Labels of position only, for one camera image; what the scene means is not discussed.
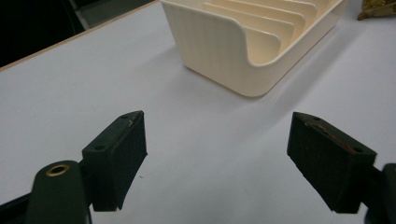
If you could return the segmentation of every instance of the plastic dish rack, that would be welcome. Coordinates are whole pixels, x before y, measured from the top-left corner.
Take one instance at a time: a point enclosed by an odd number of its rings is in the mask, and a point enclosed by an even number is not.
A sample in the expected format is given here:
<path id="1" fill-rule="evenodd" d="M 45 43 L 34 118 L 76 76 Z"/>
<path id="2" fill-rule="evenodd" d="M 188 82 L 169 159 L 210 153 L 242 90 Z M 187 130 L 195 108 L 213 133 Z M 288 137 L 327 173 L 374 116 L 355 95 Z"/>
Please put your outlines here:
<path id="1" fill-rule="evenodd" d="M 162 0 L 183 63 L 245 96 L 274 85 L 338 21 L 346 0 Z"/>

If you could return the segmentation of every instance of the white table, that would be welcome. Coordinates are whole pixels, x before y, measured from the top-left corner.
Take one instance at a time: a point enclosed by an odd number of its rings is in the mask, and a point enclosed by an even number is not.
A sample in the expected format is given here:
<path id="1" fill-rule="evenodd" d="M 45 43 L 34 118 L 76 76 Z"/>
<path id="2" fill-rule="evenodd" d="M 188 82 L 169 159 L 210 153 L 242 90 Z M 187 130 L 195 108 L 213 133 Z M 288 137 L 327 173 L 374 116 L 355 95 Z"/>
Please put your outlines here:
<path id="1" fill-rule="evenodd" d="M 160 3 L 0 73 L 0 203 L 144 110 L 148 156 L 116 213 L 93 223 L 363 223 L 337 215 L 286 154 L 293 111 L 329 121 L 396 161 L 396 18 L 336 26 L 265 96 L 245 98 L 184 67 Z"/>

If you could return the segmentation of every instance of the cream plastic tray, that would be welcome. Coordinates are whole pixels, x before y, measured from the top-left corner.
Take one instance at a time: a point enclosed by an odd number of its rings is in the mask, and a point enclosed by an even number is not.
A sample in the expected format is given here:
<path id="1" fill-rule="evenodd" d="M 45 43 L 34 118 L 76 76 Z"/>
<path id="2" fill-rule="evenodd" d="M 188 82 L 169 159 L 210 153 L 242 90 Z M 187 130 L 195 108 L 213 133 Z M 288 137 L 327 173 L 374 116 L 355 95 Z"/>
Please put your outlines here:
<path id="1" fill-rule="evenodd" d="M 183 63 L 245 96 L 272 87 L 338 21 L 346 0 L 162 0 Z"/>

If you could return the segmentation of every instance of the white tabletop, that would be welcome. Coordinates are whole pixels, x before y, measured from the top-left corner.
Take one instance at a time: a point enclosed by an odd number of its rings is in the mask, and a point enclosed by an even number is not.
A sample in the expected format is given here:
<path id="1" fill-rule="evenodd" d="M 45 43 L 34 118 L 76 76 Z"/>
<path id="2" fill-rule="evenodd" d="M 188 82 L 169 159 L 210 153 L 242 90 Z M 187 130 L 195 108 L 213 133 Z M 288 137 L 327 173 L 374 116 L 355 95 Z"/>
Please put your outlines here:
<path id="1" fill-rule="evenodd" d="M 363 223 L 364 205 L 331 212 L 286 153 L 300 111 L 375 150 L 378 169 L 396 161 L 396 18 L 357 21 L 360 4 L 260 98 L 184 67 L 160 3 L 2 71 L 0 203 L 143 110 L 148 156 L 123 209 L 93 223 Z"/>

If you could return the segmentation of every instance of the brown object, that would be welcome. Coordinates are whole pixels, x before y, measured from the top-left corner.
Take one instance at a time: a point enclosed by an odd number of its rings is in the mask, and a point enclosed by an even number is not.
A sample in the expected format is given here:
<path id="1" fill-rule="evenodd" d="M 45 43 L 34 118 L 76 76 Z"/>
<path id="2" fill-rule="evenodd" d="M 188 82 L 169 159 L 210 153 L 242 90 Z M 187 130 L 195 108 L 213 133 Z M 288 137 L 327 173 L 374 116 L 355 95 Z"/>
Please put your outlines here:
<path id="1" fill-rule="evenodd" d="M 396 15 L 396 0 L 363 0 L 358 21 L 372 17 Z"/>

